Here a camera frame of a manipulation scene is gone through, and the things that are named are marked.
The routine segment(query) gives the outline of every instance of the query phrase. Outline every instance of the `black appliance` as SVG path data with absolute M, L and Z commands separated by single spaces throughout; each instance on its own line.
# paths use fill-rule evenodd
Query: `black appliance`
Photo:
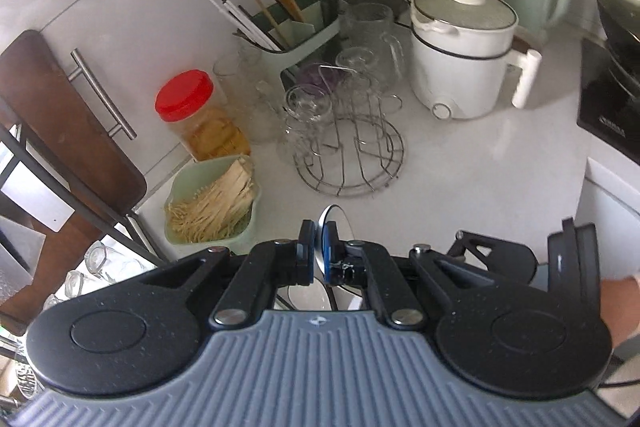
M 582 40 L 578 125 L 640 165 L 640 98 L 629 73 L 594 42 Z
M 314 253 L 360 311 L 270 309 L 312 281 Z M 447 255 L 392 257 L 333 221 L 247 256 L 210 248 L 38 316 L 26 349 L 49 389 L 8 424 L 621 426 L 593 392 L 611 349 L 595 227 L 566 220 L 548 253 L 543 291 L 529 248 L 463 231 Z

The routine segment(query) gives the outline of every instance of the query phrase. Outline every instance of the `plastic jar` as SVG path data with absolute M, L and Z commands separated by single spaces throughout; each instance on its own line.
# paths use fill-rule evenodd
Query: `plastic jar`
M 204 71 L 185 71 L 162 86 L 156 95 L 156 112 L 196 161 L 250 154 L 242 131 L 214 101 L 214 90 Z

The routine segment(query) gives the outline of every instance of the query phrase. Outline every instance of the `wire cup rack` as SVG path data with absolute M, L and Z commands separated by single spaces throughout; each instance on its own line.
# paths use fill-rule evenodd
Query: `wire cup rack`
M 405 151 L 386 115 L 398 111 L 402 100 L 378 92 L 361 71 L 324 65 L 319 69 L 323 80 L 322 70 L 341 70 L 360 85 L 345 81 L 331 90 L 327 124 L 304 155 L 293 156 L 298 174 L 313 190 L 331 196 L 362 196 L 388 187 L 398 177 Z

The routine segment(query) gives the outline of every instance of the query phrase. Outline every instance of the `white countertop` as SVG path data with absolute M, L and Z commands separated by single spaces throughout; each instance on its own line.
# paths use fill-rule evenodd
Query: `white countertop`
M 495 110 L 471 121 L 435 120 L 408 83 L 402 86 L 404 107 L 389 120 L 404 139 L 404 165 L 397 180 L 371 195 L 318 194 L 273 145 L 254 147 L 263 190 L 256 242 L 295 238 L 302 219 L 318 219 L 328 204 L 338 203 L 356 237 L 381 243 L 395 255 L 406 255 L 414 243 L 445 253 L 456 230 L 463 229 L 524 243 L 546 261 L 547 236 L 561 230 L 563 218 L 575 215 L 596 140 L 575 123 L 581 36 L 569 26 L 555 32 L 524 110 L 511 106 L 513 78 L 506 79 Z M 640 168 L 634 167 L 629 172 L 640 187 Z M 162 233 L 169 190 L 170 181 L 139 212 L 172 255 L 175 250 Z

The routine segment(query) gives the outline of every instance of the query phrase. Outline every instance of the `round wire base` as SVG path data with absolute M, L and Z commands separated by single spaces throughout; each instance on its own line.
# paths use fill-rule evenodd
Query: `round wire base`
M 316 192 L 354 197 L 370 194 L 398 177 L 404 143 L 384 118 L 336 116 L 313 152 L 295 160 L 302 180 Z

